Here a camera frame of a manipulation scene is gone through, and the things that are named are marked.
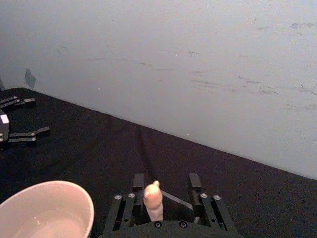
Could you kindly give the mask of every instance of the bolt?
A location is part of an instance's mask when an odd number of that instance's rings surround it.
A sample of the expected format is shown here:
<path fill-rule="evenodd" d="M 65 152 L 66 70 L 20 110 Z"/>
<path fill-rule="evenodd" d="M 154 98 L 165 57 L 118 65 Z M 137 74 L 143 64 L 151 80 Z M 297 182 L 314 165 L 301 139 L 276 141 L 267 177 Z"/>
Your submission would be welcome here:
<path fill-rule="evenodd" d="M 134 194 L 134 193 L 130 193 L 130 194 L 128 195 L 128 197 L 134 198 L 134 197 L 135 197 L 135 194 Z"/>
<path fill-rule="evenodd" d="M 200 194 L 200 197 L 201 197 L 201 198 L 206 198 L 206 197 L 207 197 L 207 194 L 201 193 L 201 194 Z"/>
<path fill-rule="evenodd" d="M 182 221 L 182 222 L 179 223 L 179 226 L 180 226 L 181 228 L 186 228 L 186 227 L 187 227 L 187 223 L 184 222 L 184 221 Z"/>
<path fill-rule="evenodd" d="M 154 222 L 154 227 L 160 228 L 162 226 L 162 222 Z"/>
<path fill-rule="evenodd" d="M 220 197 L 219 195 L 215 195 L 213 198 L 214 198 L 215 200 L 220 200 L 220 199 L 221 199 L 221 197 Z"/>
<path fill-rule="evenodd" d="M 120 200 L 122 198 L 122 196 L 120 194 L 114 196 L 115 199 Z"/>

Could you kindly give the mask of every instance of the wall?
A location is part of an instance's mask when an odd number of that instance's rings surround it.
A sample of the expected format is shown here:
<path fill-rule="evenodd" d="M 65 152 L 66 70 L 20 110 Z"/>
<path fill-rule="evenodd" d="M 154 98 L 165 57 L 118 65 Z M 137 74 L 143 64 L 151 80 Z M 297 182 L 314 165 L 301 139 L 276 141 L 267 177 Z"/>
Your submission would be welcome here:
<path fill-rule="evenodd" d="M 0 76 L 6 88 L 34 86 L 317 179 L 316 8 L 314 0 L 1 1 Z"/>

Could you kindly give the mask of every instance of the bowl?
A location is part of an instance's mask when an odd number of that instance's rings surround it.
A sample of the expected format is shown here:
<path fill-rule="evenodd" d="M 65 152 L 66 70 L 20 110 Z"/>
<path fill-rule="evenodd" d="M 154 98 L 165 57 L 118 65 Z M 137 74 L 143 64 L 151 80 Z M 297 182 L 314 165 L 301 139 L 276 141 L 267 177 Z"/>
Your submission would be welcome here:
<path fill-rule="evenodd" d="M 94 206 L 80 186 L 51 181 L 0 205 L 0 238 L 89 238 Z"/>

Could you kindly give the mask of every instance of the small figurine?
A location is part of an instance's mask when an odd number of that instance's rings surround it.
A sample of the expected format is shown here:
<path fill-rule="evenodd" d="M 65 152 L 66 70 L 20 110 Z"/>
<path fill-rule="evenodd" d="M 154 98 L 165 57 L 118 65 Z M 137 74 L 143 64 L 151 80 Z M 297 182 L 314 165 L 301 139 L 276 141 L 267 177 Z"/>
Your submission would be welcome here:
<path fill-rule="evenodd" d="M 163 220 L 163 195 L 159 181 L 154 181 L 144 189 L 143 202 L 151 222 Z"/>

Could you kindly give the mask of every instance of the black tablecloth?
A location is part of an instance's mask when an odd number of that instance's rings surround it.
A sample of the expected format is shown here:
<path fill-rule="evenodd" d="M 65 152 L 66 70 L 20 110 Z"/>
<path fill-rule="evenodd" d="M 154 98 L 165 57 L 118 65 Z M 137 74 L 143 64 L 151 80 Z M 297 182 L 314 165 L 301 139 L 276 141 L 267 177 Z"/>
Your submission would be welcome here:
<path fill-rule="evenodd" d="M 188 173 L 197 173 L 208 194 L 224 199 L 241 235 L 317 236 L 315 180 L 28 89 L 6 90 L 0 99 L 14 95 L 34 97 L 36 107 L 8 113 L 11 132 L 49 126 L 51 133 L 36 147 L 0 151 L 0 203 L 37 183 L 74 182 L 93 200 L 95 238 L 112 196 L 129 192 L 135 173 L 145 173 L 147 182 L 159 180 L 163 190 L 187 201 Z"/>

